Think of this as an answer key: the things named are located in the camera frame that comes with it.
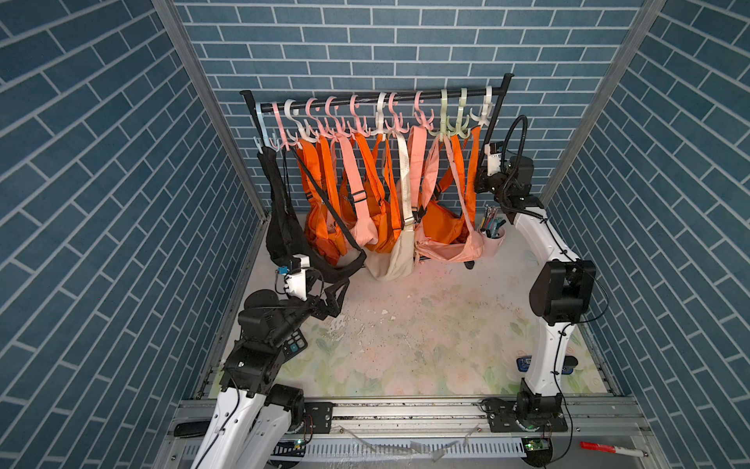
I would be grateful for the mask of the blue card device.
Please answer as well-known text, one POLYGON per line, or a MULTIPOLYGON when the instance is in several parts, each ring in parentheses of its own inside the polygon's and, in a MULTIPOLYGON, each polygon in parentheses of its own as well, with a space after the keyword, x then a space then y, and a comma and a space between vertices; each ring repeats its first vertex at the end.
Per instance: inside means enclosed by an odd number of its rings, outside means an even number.
MULTIPOLYGON (((517 368, 521 373, 529 371, 532 362, 531 356, 521 356, 517 358, 517 368)), ((578 366, 579 361, 572 355, 566 355, 564 357, 564 364, 562 365, 562 375, 571 375, 574 369, 578 366)))

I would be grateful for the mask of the pink hook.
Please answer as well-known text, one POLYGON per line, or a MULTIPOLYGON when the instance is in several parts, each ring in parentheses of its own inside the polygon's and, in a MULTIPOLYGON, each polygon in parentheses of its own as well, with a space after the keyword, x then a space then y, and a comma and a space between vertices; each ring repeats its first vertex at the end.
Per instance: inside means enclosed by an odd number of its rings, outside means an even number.
POLYGON ((433 121, 435 119, 434 112, 431 111, 431 115, 427 116, 424 111, 421 109, 421 105, 423 103, 422 99, 422 92, 417 91, 414 96, 414 102, 413 102, 413 114, 416 123, 424 128, 427 131, 432 131, 434 129, 433 121))

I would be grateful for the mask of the orange bag left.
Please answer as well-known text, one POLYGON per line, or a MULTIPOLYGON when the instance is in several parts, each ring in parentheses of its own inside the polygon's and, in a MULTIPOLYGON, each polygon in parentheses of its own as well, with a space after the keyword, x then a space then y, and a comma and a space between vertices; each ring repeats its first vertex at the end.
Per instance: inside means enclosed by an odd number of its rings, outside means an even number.
POLYGON ((310 205, 305 225, 305 235, 309 244, 329 264, 341 267, 348 263, 347 255, 353 249, 342 230, 336 224, 331 211, 325 206, 313 182, 327 196, 340 217, 353 227, 355 215, 349 202, 347 176, 337 169, 337 158, 332 150, 332 142, 320 138, 316 144, 303 140, 301 148, 295 150, 302 159, 298 166, 302 172, 303 189, 310 205))

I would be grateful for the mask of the pink metal pen bucket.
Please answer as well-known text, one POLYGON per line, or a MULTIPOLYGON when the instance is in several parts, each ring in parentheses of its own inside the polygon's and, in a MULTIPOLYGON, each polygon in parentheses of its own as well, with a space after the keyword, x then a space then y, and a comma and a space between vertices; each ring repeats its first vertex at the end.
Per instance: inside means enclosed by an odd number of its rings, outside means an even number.
POLYGON ((492 258, 505 238, 505 226, 507 218, 498 206, 486 205, 482 222, 480 222, 480 234, 484 241, 484 253, 482 258, 492 258))

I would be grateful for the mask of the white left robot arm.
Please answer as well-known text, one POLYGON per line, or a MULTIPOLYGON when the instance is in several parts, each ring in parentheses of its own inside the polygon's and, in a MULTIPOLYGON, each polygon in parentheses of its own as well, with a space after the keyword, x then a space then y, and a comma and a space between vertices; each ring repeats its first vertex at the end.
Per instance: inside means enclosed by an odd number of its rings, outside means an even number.
POLYGON ((245 299, 240 338, 225 361, 221 392, 193 467, 268 465, 282 438, 305 420, 304 392, 275 382, 294 355, 288 340, 310 317, 338 317, 349 285, 344 279, 306 299, 283 299, 271 289, 245 299))

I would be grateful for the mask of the beige bag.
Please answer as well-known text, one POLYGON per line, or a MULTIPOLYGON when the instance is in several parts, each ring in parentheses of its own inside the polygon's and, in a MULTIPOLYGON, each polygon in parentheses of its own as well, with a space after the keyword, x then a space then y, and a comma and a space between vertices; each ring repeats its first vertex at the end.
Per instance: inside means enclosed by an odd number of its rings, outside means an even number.
POLYGON ((390 131, 384 139, 383 176, 389 188, 388 221, 390 222, 389 252, 372 251, 365 267, 377 281, 394 281, 409 276, 415 266, 415 220, 411 208, 410 158, 404 135, 390 131), (398 150, 398 181, 394 176, 390 138, 396 139, 398 150))

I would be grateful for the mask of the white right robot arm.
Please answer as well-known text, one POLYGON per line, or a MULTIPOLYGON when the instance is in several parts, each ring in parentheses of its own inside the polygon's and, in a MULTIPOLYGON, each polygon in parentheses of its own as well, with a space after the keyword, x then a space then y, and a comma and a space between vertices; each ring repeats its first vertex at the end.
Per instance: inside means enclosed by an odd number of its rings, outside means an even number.
POLYGON ((541 200, 530 193, 532 174, 530 158, 491 154, 476 183, 479 193, 492 193, 509 224, 527 240, 540 267, 529 291, 529 305, 538 326, 529 368, 513 404, 487 406, 490 427, 495 431, 568 429, 561 387, 566 347, 589 309, 596 279, 595 264, 562 241, 541 200))

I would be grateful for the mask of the green hook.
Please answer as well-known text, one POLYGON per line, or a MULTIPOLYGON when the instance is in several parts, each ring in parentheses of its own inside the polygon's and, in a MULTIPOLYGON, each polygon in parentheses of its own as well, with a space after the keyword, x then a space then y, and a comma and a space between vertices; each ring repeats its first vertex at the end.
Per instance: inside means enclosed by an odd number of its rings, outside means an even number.
POLYGON ((441 89, 441 99, 439 101, 441 102, 439 129, 431 131, 431 134, 436 136, 440 142, 445 143, 453 133, 453 127, 450 125, 448 117, 449 93, 447 89, 441 89))
POLYGON ((468 116, 464 116, 466 111, 466 105, 468 101, 468 89, 462 88, 460 90, 460 97, 458 102, 457 115, 453 125, 448 125, 448 130, 451 136, 458 136, 462 139, 466 139, 469 135, 469 126, 471 119, 468 116))

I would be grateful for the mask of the black bag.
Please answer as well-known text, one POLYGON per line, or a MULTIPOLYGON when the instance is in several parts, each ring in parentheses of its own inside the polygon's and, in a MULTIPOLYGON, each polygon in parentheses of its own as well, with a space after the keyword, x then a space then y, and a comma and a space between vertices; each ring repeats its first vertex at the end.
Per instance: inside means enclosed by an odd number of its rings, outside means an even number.
POLYGON ((270 147, 263 147, 258 152, 264 174, 271 184, 271 219, 266 237, 267 250, 271 261, 281 267, 286 265, 295 254, 304 254, 310 258, 311 266, 317 269, 326 283, 338 283, 342 279, 349 279, 364 267, 366 252, 357 244, 351 231, 343 219, 332 206, 326 192, 316 183, 311 181, 312 187, 321 197, 322 203, 331 213, 337 226, 341 229, 345 238, 353 248, 359 250, 359 256, 347 266, 337 268, 329 264, 308 243, 304 235, 292 202, 289 199, 288 189, 282 179, 277 165, 277 152, 270 147))

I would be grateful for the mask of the black clothes rack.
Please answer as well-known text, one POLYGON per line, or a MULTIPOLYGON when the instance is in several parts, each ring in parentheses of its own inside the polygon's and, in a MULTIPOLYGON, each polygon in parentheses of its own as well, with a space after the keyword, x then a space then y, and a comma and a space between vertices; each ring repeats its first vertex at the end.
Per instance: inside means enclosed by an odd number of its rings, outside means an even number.
MULTIPOLYGON (((510 90, 510 86, 514 77, 515 76, 512 73, 506 73, 498 86, 491 86, 493 88, 493 100, 490 119, 488 123, 488 139, 492 138, 492 132, 494 131, 497 119, 499 118, 500 109, 502 109, 502 104, 505 100, 505 96, 510 90)), ((449 93, 449 99, 459 98, 461 89, 447 89, 449 93)), ((468 98, 484 97, 484 92, 486 91, 486 88, 467 89, 468 98)), ((383 101, 385 103, 388 103, 388 99, 390 99, 391 96, 394 96, 394 105, 396 105, 397 103, 413 104, 416 92, 416 90, 398 90, 389 92, 374 91, 364 92, 361 94, 343 95, 341 97, 312 97, 306 100, 292 100, 289 106, 289 111, 293 111, 293 109, 302 109, 302 111, 304 111, 305 113, 308 107, 310 109, 322 109, 326 106, 328 106, 330 109, 334 109, 334 107, 346 107, 347 109, 349 109, 351 104, 354 104, 355 109, 357 109, 358 106, 375 106, 380 101, 381 97, 383 97, 383 101)), ((439 101, 441 99, 441 90, 428 90, 421 92, 423 103, 427 101, 439 101)), ((255 115, 255 104, 259 101, 256 99, 251 90, 242 90, 239 92, 239 95, 242 97, 242 99, 244 99, 244 103, 249 109, 253 124, 259 132, 259 129, 257 127, 257 117, 255 115)), ((269 102, 261 104, 264 115, 266 115, 267 113, 273 113, 273 103, 269 102)))

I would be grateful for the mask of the bright orange crescent bag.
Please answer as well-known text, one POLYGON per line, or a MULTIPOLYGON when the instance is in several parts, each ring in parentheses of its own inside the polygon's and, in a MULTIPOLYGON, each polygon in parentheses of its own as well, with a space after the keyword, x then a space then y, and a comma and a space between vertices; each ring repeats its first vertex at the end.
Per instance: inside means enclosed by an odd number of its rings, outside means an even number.
POLYGON ((477 214, 477 193, 475 181, 480 161, 480 127, 474 127, 470 137, 461 141, 458 136, 450 138, 447 150, 452 150, 458 178, 453 178, 452 172, 447 170, 443 179, 438 182, 439 172, 439 150, 441 144, 439 139, 435 140, 429 149, 428 155, 423 163, 422 181, 420 183, 421 205, 424 209, 421 226, 427 238, 436 242, 451 243, 457 240, 465 240, 468 236, 463 219, 441 206, 434 196, 435 190, 445 191, 455 180, 458 193, 462 195, 471 227, 474 227, 477 214))

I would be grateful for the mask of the white hook right end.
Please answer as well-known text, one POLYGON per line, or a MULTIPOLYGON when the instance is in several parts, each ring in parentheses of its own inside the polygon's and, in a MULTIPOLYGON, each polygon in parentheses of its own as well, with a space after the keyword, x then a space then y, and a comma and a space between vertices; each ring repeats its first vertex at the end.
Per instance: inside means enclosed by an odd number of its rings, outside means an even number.
POLYGON ((480 127, 488 126, 489 113, 492 108, 492 100, 493 88, 491 86, 487 86, 486 91, 484 92, 484 97, 482 98, 482 108, 480 109, 480 113, 478 115, 475 115, 472 111, 470 112, 471 119, 476 121, 477 125, 480 127))

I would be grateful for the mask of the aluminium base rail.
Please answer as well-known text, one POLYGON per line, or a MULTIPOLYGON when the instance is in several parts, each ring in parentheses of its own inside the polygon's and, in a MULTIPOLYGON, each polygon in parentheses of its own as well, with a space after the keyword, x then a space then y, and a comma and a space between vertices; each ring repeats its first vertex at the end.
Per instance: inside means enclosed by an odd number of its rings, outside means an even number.
MULTIPOLYGON (((155 460, 158 468, 195 468, 203 438, 177 439, 179 423, 211 420, 215 400, 179 404, 155 460)), ((529 432, 514 427, 490 427, 488 405, 511 403, 506 397, 306 399, 302 425, 277 445, 268 465, 301 467, 306 463, 375 462, 457 458, 522 458, 529 462, 562 461, 597 455, 581 442, 642 449, 636 458, 643 468, 663 468, 667 461, 644 414, 632 397, 583 396, 564 398, 562 412, 568 429, 529 432)))

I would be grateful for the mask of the black remote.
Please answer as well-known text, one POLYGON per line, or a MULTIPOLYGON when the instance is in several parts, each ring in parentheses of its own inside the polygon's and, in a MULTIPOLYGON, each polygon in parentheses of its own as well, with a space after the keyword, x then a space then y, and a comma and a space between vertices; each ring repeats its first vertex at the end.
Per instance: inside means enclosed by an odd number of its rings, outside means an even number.
POLYGON ((177 439, 203 438, 206 435, 210 424, 210 420, 179 423, 173 430, 173 436, 177 439))

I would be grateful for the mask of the black calculator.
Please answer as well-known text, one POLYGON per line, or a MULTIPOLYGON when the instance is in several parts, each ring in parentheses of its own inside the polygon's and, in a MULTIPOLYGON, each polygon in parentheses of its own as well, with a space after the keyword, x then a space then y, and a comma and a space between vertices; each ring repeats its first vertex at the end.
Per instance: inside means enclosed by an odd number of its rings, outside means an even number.
POLYGON ((308 348, 309 344, 300 328, 295 329, 282 344, 285 361, 289 362, 308 348))

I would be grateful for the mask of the light blue hook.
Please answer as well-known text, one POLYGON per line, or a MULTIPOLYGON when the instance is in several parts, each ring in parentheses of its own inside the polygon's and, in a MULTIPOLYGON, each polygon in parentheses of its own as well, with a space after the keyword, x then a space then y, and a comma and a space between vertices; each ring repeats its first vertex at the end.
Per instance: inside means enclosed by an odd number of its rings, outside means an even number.
POLYGON ((257 117, 257 127, 259 129, 259 135, 262 138, 262 142, 264 146, 272 148, 273 150, 276 150, 277 147, 273 143, 273 139, 269 136, 267 127, 265 125, 264 113, 262 111, 262 104, 259 102, 255 104, 255 115, 257 117))

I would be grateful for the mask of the red white marker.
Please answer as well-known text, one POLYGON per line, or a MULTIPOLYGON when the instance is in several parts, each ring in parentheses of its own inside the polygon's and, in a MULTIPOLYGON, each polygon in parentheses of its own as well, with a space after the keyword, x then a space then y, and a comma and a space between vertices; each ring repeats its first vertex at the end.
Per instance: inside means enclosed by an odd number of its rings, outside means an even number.
POLYGON ((629 449, 625 447, 605 445, 591 442, 581 442, 579 444, 581 449, 586 451, 599 451, 600 453, 611 453, 612 455, 624 455, 628 457, 644 458, 648 457, 648 453, 642 449, 629 449))

